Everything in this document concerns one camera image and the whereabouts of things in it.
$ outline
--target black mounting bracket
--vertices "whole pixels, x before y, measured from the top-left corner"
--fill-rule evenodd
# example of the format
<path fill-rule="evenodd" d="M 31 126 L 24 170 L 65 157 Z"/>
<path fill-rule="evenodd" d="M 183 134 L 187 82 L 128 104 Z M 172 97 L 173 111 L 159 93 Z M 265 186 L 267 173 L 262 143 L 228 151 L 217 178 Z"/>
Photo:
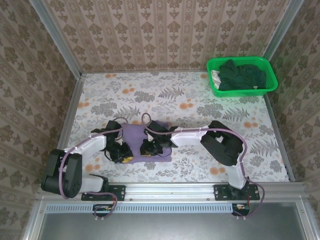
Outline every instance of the black mounting bracket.
<path fill-rule="evenodd" d="M 109 185 L 109 180 L 107 177 L 94 175 L 103 179 L 103 184 L 100 193 L 112 193 L 116 195 L 118 202 L 124 201 L 126 196 L 126 186 L 125 185 Z M 81 195 L 82 201 L 112 201 L 113 197 L 111 195 L 93 195 L 85 194 Z"/>
<path fill-rule="evenodd" d="M 242 189 L 236 189 L 226 184 L 217 184 L 213 186 L 214 197 L 216 201 L 247 201 L 260 200 L 257 185 L 246 184 Z"/>

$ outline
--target gray panel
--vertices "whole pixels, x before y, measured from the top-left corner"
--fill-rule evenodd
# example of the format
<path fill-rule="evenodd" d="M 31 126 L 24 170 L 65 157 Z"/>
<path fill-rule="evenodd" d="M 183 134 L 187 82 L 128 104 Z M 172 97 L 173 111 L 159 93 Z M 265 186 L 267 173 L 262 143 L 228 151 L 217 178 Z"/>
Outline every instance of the gray panel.
<path fill-rule="evenodd" d="M 295 203 L 265 203 L 242 220 L 224 213 L 46 214 L 40 240 L 305 240 Z"/>

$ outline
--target patterned wallpaper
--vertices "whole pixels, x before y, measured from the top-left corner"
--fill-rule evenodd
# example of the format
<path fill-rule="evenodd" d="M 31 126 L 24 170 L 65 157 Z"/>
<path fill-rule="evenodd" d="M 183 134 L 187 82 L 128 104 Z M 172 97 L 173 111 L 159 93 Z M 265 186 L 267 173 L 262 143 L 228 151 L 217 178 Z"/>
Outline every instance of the patterned wallpaper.
<path fill-rule="evenodd" d="M 0 0 L 0 239 L 23 234 L 75 85 L 27 0 Z"/>
<path fill-rule="evenodd" d="M 305 0 L 271 64 L 279 81 L 270 101 L 297 181 L 320 223 L 320 1 Z"/>
<path fill-rule="evenodd" d="M 44 0 L 83 72 L 261 56 L 289 0 Z"/>

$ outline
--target table surface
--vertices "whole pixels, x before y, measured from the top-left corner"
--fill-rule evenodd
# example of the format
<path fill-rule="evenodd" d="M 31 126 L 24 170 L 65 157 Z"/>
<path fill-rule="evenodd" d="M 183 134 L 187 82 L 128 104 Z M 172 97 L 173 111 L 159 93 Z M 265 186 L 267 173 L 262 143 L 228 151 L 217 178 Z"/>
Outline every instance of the table surface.
<path fill-rule="evenodd" d="M 268 110 L 262 96 L 218 98 L 206 72 L 91 73 L 86 75 L 68 145 L 125 117 L 141 124 L 148 112 L 153 120 L 184 128 L 218 120 L 247 141 L 246 174 L 258 182 L 288 182 Z M 110 182 L 226 182 L 228 176 L 203 146 L 172 149 L 171 162 L 115 164 L 96 153 L 83 166 L 87 173 Z"/>

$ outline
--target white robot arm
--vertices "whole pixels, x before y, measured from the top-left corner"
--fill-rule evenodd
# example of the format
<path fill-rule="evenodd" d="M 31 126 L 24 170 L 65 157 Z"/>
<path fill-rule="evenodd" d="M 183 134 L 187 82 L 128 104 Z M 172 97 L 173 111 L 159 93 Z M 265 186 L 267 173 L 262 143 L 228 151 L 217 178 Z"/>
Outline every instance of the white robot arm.
<path fill-rule="evenodd" d="M 115 121 L 109 121 L 106 128 L 95 129 L 93 133 L 103 133 L 108 130 L 120 129 L 121 125 Z M 163 148 L 178 148 L 185 145 L 202 145 L 219 163 L 224 165 L 228 175 L 228 182 L 232 188 L 241 190 L 247 181 L 242 172 L 240 159 L 243 154 L 243 142 L 228 132 L 208 131 L 208 129 L 227 129 L 219 121 L 212 121 L 210 125 L 198 128 L 171 127 L 169 130 L 151 121 L 144 130 L 147 139 L 143 140 L 140 147 L 141 155 L 154 156 L 162 153 Z M 105 177 L 93 174 L 83 174 L 82 167 L 86 161 L 99 151 L 108 151 L 110 160 L 121 163 L 132 159 L 133 155 L 129 146 L 118 139 L 118 132 L 106 133 L 98 136 L 94 134 L 80 146 L 74 147 L 67 157 L 66 166 L 62 173 L 62 188 L 64 194 L 73 198 L 79 193 L 101 192 Z M 45 174 L 41 182 L 44 191 L 60 194 L 58 175 L 61 160 L 71 148 L 63 150 L 54 149 L 50 152 Z"/>

